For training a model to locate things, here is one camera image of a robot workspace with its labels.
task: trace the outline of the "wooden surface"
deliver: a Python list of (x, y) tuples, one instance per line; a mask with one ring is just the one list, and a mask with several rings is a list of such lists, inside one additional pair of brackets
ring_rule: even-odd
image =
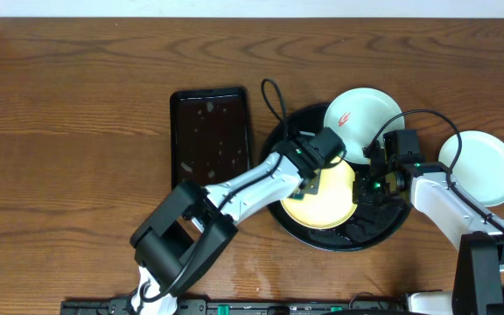
[[(248, 88), (257, 157), (276, 125), (264, 77), (290, 111), (369, 86), (504, 141), (504, 20), (0, 19), (0, 314), (133, 290), (129, 238), (170, 191), (169, 96)], [(430, 158), (451, 135), (432, 116), (407, 125)], [(504, 218), (504, 205), (493, 210)], [(452, 288), (457, 253), (420, 213), (355, 253), (310, 248), (267, 211), (239, 229), (192, 293), (312, 301)]]

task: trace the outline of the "black tray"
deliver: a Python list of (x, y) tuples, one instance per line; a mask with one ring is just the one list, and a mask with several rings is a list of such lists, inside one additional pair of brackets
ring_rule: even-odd
[[(329, 103), (312, 105), (289, 115), (290, 134), (297, 130), (319, 133), (323, 128), (328, 105)], [(282, 138), (282, 126), (279, 124), (262, 148), (261, 161), (270, 154), (271, 148)], [(350, 165), (361, 175), (368, 173), (368, 165), (354, 163)], [(297, 223), (285, 212), (279, 201), (268, 205), (268, 209), (276, 221), (301, 242), (317, 249), (355, 251), (367, 249), (391, 236), (406, 220), (411, 207), (398, 199), (382, 205), (359, 204), (351, 218), (329, 229), (309, 228)]]

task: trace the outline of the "yellow plate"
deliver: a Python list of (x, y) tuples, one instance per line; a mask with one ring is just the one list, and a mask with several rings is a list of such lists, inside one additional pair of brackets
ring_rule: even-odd
[(281, 200), (283, 209), (299, 224), (308, 228), (334, 228), (345, 222), (354, 213), (352, 189), (355, 172), (346, 161), (336, 157), (333, 168), (320, 173), (318, 193), (305, 194), (302, 200)]

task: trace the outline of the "red mark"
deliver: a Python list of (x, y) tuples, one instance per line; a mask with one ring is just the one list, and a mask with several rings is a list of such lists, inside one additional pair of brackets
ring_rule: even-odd
[(345, 113), (340, 119), (339, 119), (339, 126), (343, 126), (347, 121), (349, 120), (349, 116), (351, 113)]

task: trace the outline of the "black bowl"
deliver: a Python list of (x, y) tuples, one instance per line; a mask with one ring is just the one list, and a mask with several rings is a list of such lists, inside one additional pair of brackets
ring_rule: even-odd
[[(324, 124), (324, 115), (329, 103), (302, 108), (289, 115), (287, 122), (290, 134), (298, 130), (319, 133)], [(281, 123), (271, 132), (262, 148), (260, 160), (264, 160), (274, 145), (283, 139)], [(361, 176), (368, 174), (368, 165), (349, 163)], [(315, 229), (294, 221), (284, 210), (281, 202), (268, 205), (271, 215), (291, 235), (317, 249), (331, 251), (355, 251), (367, 249), (391, 236), (406, 220), (411, 207), (399, 199), (384, 204), (359, 204), (353, 215), (337, 227)]]

